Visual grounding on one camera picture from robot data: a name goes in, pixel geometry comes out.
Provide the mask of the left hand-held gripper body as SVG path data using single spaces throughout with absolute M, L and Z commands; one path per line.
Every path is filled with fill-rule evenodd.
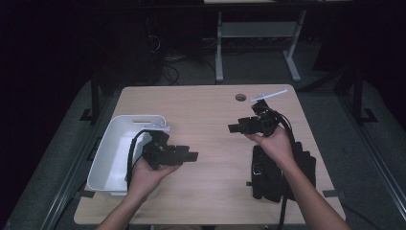
M 180 166 L 184 163 L 177 146 L 168 144 L 169 135 L 162 130 L 146 130 L 151 140 L 143 145 L 142 157 L 152 169 L 160 166 Z

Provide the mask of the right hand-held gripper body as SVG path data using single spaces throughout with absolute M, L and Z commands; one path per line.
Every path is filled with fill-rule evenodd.
M 262 133 L 268 137 L 274 133 L 276 127 L 282 123 L 282 115 L 272 109 L 266 102 L 266 99 L 286 93 L 284 89 L 275 93 L 258 94 L 250 99 L 254 104 L 251 106 L 255 116 L 249 117 L 243 129 L 246 134 Z

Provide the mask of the white plastic bin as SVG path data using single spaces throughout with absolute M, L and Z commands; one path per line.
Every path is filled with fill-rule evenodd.
M 144 129 L 170 131 L 166 119 L 160 115 L 120 115 L 110 121 L 88 174 L 90 190 L 112 196 L 126 195 L 130 145 Z

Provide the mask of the black glove with buckle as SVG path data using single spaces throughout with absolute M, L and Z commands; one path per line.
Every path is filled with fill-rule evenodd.
M 282 171 L 260 146 L 253 147 L 250 186 L 255 199 L 282 199 Z

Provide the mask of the person's left hand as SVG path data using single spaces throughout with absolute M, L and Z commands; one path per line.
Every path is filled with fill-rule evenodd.
M 161 181 L 179 169 L 179 166 L 165 166 L 154 170 L 144 158 L 140 158 L 133 169 L 127 196 L 131 200 L 146 200 Z

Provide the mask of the person's right hand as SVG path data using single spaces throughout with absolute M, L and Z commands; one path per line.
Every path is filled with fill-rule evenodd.
M 246 137 L 257 143 L 273 159 L 284 173 L 297 169 L 289 138 L 284 128 L 278 126 L 269 137 L 258 134 L 246 134 Z

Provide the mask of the black metal stand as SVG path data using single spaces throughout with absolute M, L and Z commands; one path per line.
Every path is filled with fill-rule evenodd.
M 377 119 L 369 108 L 362 106 L 363 100 L 363 75 L 357 66 L 352 66 L 352 106 L 351 114 L 355 122 L 362 126 L 365 123 L 377 123 Z
M 95 71 L 90 79 L 91 107 L 83 110 L 80 120 L 88 121 L 91 125 L 96 123 L 102 112 L 102 102 L 113 96 L 115 86 L 111 76 Z

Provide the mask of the white metal desk frame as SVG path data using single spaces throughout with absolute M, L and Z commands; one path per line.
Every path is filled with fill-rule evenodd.
M 307 13 L 318 8 L 332 8 L 350 3 L 352 0 L 204 0 L 205 7 L 219 7 L 216 17 L 216 38 L 214 72 L 215 81 L 224 81 L 222 41 L 224 38 L 288 38 L 290 45 L 282 51 L 284 62 L 290 77 L 295 82 L 302 80 L 294 61 L 294 53 L 302 33 Z M 298 11 L 294 19 L 259 19 L 257 21 L 240 20 L 236 22 L 224 19 L 226 10 L 232 8 L 253 11 L 281 12 L 284 8 Z

